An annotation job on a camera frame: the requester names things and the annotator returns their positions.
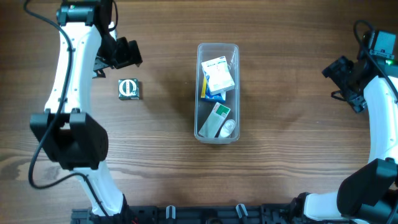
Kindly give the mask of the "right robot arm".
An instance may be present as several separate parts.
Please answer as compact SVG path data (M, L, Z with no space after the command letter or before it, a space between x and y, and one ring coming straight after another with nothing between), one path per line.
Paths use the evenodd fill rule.
M303 223L397 223L396 35L369 29L357 36L357 61L342 56L322 72L338 90L331 97L369 114L368 163L342 181L336 192L303 193L287 207L289 221Z

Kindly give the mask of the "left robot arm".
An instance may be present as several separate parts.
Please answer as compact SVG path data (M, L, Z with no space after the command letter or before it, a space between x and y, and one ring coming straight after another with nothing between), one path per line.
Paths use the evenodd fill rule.
M91 223L137 223L106 164L108 134L90 114L91 81L105 68L142 63L136 41L117 37L114 1L63 1L52 22L60 34L55 81L30 128L38 152L77 178L90 202Z

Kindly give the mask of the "white blue medicine box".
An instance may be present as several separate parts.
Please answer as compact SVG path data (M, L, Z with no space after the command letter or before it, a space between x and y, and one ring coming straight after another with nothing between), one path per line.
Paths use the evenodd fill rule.
M235 82L229 72L225 56L202 62L201 65L212 95L235 88Z

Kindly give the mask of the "blue yellow lozenge box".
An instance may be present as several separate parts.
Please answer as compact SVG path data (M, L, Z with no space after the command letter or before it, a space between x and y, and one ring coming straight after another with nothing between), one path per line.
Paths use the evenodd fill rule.
M212 95L210 93L210 89L208 88L208 82L207 82L206 76L204 76L201 93L200 93L200 98L203 101L225 103L226 102L226 93L222 92L222 93L219 93L216 95Z

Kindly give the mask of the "white green slim box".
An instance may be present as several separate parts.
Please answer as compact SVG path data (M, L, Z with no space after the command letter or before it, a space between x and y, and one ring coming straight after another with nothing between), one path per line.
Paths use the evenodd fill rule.
M198 134L204 138L214 138L230 111L231 109L227 106L216 103Z

